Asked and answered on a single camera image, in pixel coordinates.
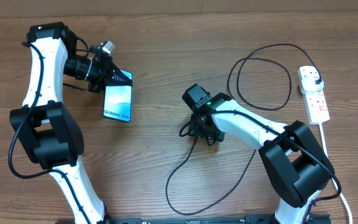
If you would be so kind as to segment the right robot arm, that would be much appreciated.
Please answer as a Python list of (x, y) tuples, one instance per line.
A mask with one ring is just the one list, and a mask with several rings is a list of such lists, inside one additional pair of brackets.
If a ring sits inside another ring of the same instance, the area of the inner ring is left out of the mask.
[(194, 84), (182, 96), (192, 111), (180, 130), (181, 136), (197, 136), (208, 145), (232, 134), (260, 155), (270, 183), (280, 197), (273, 223), (311, 223), (312, 205), (322, 200), (319, 193), (334, 167), (310, 128), (301, 121), (287, 125), (265, 119), (245, 108), (229, 95), (212, 96)]

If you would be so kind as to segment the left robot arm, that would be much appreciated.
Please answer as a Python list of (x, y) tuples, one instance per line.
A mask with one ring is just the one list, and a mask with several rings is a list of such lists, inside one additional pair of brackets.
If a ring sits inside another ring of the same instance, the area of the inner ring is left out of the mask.
[(55, 179), (75, 223), (112, 223), (87, 175), (83, 133), (63, 103), (63, 77), (83, 80), (88, 91), (103, 93), (105, 118), (129, 122), (133, 76), (114, 64), (112, 42), (79, 49), (79, 41), (62, 22), (30, 27), (25, 45), (32, 53), (32, 70), (22, 106), (9, 115), (12, 140), (22, 144), (42, 174)]

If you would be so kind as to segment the Samsung Galaxy smartphone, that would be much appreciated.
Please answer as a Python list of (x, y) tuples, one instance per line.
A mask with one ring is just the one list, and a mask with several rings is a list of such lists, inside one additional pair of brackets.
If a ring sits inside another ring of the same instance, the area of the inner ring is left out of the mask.
[(103, 117), (128, 123), (132, 112), (132, 86), (108, 85), (104, 91)]

